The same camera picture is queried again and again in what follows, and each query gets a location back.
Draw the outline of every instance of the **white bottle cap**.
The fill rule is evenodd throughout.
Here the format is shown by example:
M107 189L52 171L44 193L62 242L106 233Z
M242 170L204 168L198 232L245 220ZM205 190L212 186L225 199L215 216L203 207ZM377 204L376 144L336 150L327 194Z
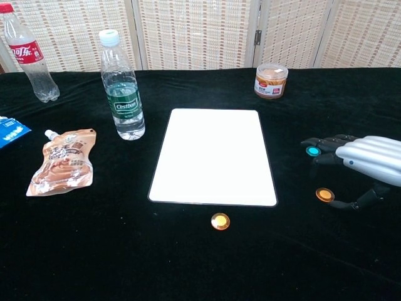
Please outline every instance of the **white bottle cap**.
M47 138L49 138L49 140L53 140L56 136L58 136L58 134L56 132L53 132L52 130L46 130L44 134Z
M120 36L115 29L106 29L99 32L100 43L106 47L113 47L120 44Z

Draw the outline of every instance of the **green label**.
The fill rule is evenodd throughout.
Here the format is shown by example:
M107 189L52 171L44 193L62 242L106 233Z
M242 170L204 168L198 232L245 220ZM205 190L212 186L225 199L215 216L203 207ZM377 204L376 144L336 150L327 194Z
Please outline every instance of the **green label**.
M136 91L128 96L107 95L108 103L114 117L119 119L131 119L142 111L139 92Z

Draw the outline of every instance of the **black tablecloth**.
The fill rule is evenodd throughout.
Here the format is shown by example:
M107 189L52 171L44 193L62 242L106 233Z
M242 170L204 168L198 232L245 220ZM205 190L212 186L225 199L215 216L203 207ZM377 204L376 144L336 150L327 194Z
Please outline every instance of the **black tablecloth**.
M255 72L138 71L146 133L133 142L116 133L99 73L53 74L61 97L47 104L23 73L1 75L0 115L33 131L0 149L0 299L400 300L400 193L360 212L325 206L316 188L354 201L372 181L343 166L310 178L299 143L335 134L401 140L401 69L290 70L275 101L255 95ZM257 110L278 205L151 203L173 108ZM93 184L27 198L43 132L89 128ZM231 218L226 231L211 227L220 211Z

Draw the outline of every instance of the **red label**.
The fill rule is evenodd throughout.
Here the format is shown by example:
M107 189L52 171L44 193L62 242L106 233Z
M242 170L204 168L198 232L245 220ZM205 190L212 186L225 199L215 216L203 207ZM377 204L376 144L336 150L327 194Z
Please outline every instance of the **red label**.
M43 53L36 41L23 45L10 45L10 48L20 64L31 64L43 59Z

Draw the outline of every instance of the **metal hinge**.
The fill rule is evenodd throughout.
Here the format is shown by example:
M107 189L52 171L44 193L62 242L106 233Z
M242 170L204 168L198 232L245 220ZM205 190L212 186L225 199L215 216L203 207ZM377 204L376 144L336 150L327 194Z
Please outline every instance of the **metal hinge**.
M256 30L255 31L255 42L253 45L260 45L261 44L261 37L262 37L262 31L261 30Z

